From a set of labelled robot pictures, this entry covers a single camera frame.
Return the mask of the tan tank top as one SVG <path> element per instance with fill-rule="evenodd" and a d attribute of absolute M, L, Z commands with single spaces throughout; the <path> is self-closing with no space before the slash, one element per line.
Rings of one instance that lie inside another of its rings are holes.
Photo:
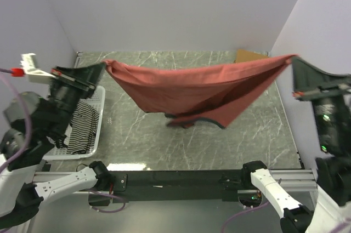
<path fill-rule="evenodd" d="M 238 49 L 234 63 L 261 60 L 268 57 L 268 53 L 256 53 L 249 50 Z"/>

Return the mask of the red printed tank top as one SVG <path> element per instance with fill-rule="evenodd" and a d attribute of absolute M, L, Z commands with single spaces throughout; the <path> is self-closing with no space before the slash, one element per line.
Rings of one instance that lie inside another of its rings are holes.
<path fill-rule="evenodd" d="M 226 128 L 287 68 L 294 55 L 181 70 L 106 60 L 106 71 L 145 113 L 164 113 L 169 126 L 209 121 Z"/>

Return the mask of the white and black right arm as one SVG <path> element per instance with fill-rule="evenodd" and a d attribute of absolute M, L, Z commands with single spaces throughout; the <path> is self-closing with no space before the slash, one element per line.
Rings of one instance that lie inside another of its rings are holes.
<path fill-rule="evenodd" d="M 261 162 L 245 163 L 241 184 L 255 188 L 280 217 L 282 232 L 350 232 L 350 75 L 327 73 L 301 58 L 292 59 L 293 96 L 312 105 L 320 150 L 314 210 L 296 201 Z"/>

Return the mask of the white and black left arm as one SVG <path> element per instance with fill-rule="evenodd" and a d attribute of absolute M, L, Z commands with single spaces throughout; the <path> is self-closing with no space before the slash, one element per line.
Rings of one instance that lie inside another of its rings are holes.
<path fill-rule="evenodd" d="M 45 204 L 66 195 L 112 188 L 114 178 L 100 161 L 57 180 L 32 181 L 44 155 L 63 142 L 79 101 L 94 94 L 104 70 L 103 63 L 55 67 L 47 98 L 34 92 L 15 93 L 4 110 L 10 128 L 1 141 L 1 232 L 32 219 Z"/>

